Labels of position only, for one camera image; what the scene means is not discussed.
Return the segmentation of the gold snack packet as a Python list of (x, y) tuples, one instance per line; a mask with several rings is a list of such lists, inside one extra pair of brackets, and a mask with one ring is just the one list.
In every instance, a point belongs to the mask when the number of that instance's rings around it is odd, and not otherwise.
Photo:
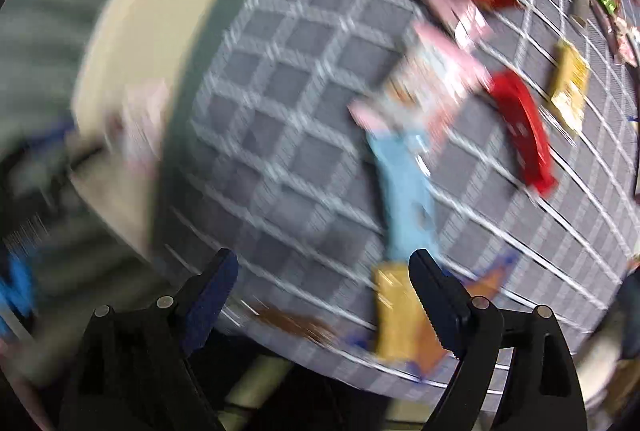
[(408, 264), (384, 262), (374, 272), (378, 307), (376, 355), (413, 363), (426, 375), (446, 355), (409, 278)]

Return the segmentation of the brown snack packet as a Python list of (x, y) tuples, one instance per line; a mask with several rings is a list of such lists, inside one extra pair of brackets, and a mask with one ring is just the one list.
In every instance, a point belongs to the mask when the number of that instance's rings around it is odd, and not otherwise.
[(324, 321), (310, 315), (283, 311), (273, 305), (261, 304), (250, 307), (256, 321), (277, 328), (289, 335), (306, 339), (320, 345), (336, 341), (335, 331)]

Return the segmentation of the light blue snack packet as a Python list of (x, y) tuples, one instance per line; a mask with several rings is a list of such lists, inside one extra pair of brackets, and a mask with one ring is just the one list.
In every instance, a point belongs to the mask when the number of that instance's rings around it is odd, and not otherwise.
[(367, 140), (382, 194), (386, 259), (407, 263), (414, 251), (425, 250), (435, 261), (442, 260), (431, 173), (426, 165), (427, 134), (371, 132)]

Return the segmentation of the yellow square snack packet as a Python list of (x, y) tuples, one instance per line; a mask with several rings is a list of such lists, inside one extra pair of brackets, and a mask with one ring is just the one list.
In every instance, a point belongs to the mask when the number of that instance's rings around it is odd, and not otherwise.
[(584, 125), (590, 67), (574, 44), (565, 39), (555, 45), (554, 60), (546, 107), (555, 123), (575, 139)]

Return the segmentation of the pink striped snack packet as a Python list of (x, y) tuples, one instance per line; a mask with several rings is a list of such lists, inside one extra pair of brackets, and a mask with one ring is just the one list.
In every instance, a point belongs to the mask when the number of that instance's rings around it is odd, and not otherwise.
[(436, 147), (468, 96), (489, 81), (488, 70), (473, 55), (436, 27), (418, 23), (406, 53), (378, 91), (353, 100), (348, 110), (364, 130), (421, 132)]

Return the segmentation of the grey checkered tablecloth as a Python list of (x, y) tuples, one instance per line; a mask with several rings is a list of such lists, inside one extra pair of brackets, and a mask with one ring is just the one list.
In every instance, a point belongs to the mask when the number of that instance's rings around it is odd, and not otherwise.
[[(575, 142), (551, 134), (558, 185), (534, 198), (494, 107), (471, 96), (432, 169), (437, 233), (445, 262), (465, 278), (511, 258), (497, 303), (550, 305), (577, 350), (639, 236), (634, 83), (596, 23), (575, 30), (570, 0), (520, 1), (491, 17), (477, 58), (514, 69), (541, 99), (555, 43), (573, 43), (590, 67), (584, 130)], [(439, 396), (456, 362), (446, 357), (418, 379), (366, 350), (384, 231), (367, 141), (347, 107), (378, 87), (421, 15), (413, 0), (244, 0), (207, 55), (164, 236), (169, 255), (193, 266), (218, 247), (238, 253), (222, 326), (317, 373), (407, 399)], [(262, 324), (250, 312), (261, 304), (319, 318), (336, 341)]]

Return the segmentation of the grey stick packet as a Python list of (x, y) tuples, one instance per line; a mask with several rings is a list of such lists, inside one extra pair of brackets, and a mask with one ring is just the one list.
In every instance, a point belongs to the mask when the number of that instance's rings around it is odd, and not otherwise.
[(587, 15), (590, 11), (590, 0), (572, 0), (570, 4), (570, 20), (579, 29), (585, 29), (588, 23)]

